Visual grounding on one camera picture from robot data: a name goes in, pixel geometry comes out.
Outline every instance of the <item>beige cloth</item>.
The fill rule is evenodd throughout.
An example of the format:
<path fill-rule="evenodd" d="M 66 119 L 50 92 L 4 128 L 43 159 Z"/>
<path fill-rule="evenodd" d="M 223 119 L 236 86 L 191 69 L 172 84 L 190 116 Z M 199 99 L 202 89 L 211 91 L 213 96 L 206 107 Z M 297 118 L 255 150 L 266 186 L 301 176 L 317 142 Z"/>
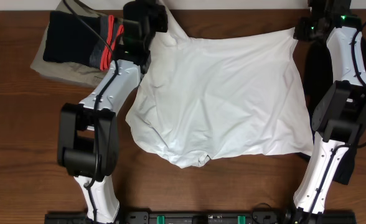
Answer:
<path fill-rule="evenodd" d="M 68 5 L 81 16 L 99 17 L 104 14 L 96 12 L 79 1 L 68 1 Z M 70 11 L 61 1 L 56 8 L 57 11 L 67 12 Z M 102 72 L 97 68 L 91 68 L 86 65 L 81 65 L 74 62 L 66 63 L 55 63 L 45 62 L 43 55 L 45 52 L 47 28 L 45 30 L 44 37 L 40 43 L 38 52 L 36 53 L 35 59 L 31 64 L 31 68 L 39 72 L 43 77 L 50 78 L 53 80 L 73 83 L 83 86 L 96 87 L 106 75 L 106 71 Z"/>

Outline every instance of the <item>brown tabletop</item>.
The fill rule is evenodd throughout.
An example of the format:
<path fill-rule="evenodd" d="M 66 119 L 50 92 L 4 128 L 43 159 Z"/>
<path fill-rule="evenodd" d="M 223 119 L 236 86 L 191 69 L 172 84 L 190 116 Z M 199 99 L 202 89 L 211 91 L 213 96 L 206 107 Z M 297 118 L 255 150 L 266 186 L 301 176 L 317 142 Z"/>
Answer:
<path fill-rule="evenodd" d="M 366 11 L 354 12 L 366 18 Z M 189 36 L 208 39 L 289 29 L 308 14 L 305 10 L 172 13 Z M 41 78 L 29 68 L 48 21 L 45 11 L 0 12 L 0 223 L 43 223 L 48 211 L 86 208 L 78 184 L 57 165 L 56 147 L 62 105 L 78 103 L 91 89 Z M 308 47 L 300 43 L 295 52 L 301 73 Z M 124 121 L 134 96 L 118 115 L 120 158 L 113 183 L 122 205 L 153 211 L 234 211 L 250 210 L 260 202 L 284 208 L 292 200 L 307 166 L 295 155 L 240 156 L 180 169 L 144 152 Z M 358 151 L 350 184 L 332 183 L 326 209 L 352 209 L 358 222 L 366 224 L 366 148 Z"/>

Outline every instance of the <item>white fabric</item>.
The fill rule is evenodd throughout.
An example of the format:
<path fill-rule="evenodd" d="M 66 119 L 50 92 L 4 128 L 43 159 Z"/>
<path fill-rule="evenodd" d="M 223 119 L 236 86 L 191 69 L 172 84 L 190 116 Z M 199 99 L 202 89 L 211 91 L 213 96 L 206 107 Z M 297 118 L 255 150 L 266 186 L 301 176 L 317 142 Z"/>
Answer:
<path fill-rule="evenodd" d="M 244 154 L 311 154 L 293 29 L 195 39 L 167 13 L 168 32 L 156 34 L 126 116 L 138 146 L 181 168 Z"/>

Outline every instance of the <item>black folded cloth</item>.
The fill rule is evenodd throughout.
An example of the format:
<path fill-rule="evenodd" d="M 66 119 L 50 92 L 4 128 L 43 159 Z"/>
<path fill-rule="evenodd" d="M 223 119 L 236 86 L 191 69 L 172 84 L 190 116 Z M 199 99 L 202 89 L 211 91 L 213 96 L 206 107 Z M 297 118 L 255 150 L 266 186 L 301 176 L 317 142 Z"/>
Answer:
<path fill-rule="evenodd" d="M 80 18 L 100 34 L 112 49 L 115 48 L 116 37 L 123 32 L 123 26 L 118 24 L 117 19 L 113 16 Z M 75 62 L 106 70 L 110 67 L 111 52 L 74 15 L 53 11 L 50 13 L 43 59 L 46 62 Z"/>

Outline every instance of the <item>green tape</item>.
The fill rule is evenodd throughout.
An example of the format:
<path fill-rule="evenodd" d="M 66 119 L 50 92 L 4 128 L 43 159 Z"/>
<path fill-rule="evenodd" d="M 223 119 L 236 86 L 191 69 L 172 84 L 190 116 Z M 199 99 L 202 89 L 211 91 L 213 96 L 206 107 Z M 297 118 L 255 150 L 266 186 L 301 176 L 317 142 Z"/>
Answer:
<path fill-rule="evenodd" d="M 245 224 L 245 216 L 239 215 L 237 224 Z"/>
<path fill-rule="evenodd" d="M 165 216 L 164 215 L 158 215 L 157 216 L 157 224 L 165 224 Z"/>

